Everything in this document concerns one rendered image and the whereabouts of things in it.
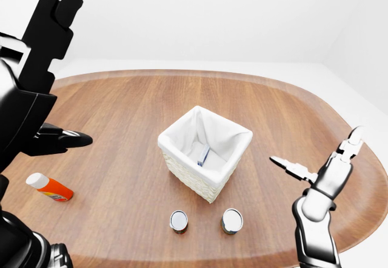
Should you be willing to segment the orange bottle with white cap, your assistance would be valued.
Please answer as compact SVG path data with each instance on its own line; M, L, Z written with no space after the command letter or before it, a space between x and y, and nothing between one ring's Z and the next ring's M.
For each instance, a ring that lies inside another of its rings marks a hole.
M31 174L25 182L55 201L68 201L74 195L71 189L41 173Z

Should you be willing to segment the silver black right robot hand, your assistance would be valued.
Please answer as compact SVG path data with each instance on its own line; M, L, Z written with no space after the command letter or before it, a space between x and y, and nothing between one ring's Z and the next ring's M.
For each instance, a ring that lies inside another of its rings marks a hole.
M334 200L352 173L351 159L357 156L363 145L364 131L364 126L353 129L316 173L309 172L307 167L299 163L292 163L277 156L271 156L270 160L290 176L307 181L313 189Z

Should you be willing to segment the tin with red label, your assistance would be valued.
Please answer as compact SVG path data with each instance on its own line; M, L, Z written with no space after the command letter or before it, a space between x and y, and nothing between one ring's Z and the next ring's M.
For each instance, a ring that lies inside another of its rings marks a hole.
M182 210L174 211L170 216L169 226L177 234L186 232L189 225L188 217Z

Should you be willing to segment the blue and white food box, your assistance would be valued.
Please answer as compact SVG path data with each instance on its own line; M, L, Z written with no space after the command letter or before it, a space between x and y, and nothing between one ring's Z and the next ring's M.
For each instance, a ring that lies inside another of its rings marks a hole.
M203 166L210 152L210 146L205 144L197 160L197 165Z

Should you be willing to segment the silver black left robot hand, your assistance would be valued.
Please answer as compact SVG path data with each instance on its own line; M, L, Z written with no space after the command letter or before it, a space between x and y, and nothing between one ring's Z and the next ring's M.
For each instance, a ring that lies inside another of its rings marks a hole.
M64 58L82 0L0 0L0 172L19 153L64 153L92 138L46 122L56 96L53 60Z

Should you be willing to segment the white woven basket with liner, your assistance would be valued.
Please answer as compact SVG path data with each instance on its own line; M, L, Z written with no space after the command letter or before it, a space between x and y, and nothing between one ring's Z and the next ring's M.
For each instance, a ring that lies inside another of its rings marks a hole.
M168 169L209 203L236 169L253 137L251 130L200 106L195 106L158 136ZM210 152L197 165L205 144Z

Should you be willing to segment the tin with yellow-brown label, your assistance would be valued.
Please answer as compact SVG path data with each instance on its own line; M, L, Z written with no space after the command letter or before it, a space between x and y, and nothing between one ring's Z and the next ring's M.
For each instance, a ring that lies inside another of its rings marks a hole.
M224 233L228 235L234 235L239 232L242 227L242 214L234 208L226 209L221 218L221 228Z

